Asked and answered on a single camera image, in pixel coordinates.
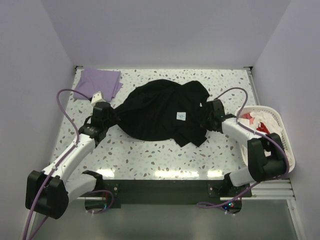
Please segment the black t shirt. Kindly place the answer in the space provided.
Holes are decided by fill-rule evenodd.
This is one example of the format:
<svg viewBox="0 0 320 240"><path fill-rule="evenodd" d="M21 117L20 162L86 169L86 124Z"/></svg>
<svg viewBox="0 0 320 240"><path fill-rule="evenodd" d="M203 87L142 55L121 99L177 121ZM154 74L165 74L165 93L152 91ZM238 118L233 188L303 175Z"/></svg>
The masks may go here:
<svg viewBox="0 0 320 240"><path fill-rule="evenodd" d="M201 108L209 96L199 81L153 80L137 87L115 108L118 126L142 141L173 139L180 147L189 143L199 147L207 139Z"/></svg>

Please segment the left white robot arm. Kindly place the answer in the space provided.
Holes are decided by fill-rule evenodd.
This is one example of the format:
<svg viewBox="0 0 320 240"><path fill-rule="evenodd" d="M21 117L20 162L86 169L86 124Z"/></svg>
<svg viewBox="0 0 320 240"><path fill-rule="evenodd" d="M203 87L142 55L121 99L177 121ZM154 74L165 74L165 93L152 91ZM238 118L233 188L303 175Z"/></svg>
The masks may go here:
<svg viewBox="0 0 320 240"><path fill-rule="evenodd" d="M25 207L52 219L60 218L69 203L90 193L99 196L105 189L101 174L86 170L70 180L82 160L106 137L110 127L118 122L115 110L108 102L98 102L87 117L72 143L42 171L32 171L27 177Z"/></svg>

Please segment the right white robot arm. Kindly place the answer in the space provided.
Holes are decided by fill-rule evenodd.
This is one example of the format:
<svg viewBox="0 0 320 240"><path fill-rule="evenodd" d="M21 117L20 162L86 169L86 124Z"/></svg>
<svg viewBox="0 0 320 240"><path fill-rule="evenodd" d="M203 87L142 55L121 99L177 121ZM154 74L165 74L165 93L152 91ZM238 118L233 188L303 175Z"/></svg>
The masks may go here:
<svg viewBox="0 0 320 240"><path fill-rule="evenodd" d="M277 133L263 133L240 122L238 115L226 114L219 99L200 107L201 126L234 138L247 149L247 166L227 173L217 192L220 196L235 196L241 187L251 183L285 177L290 164Z"/></svg>

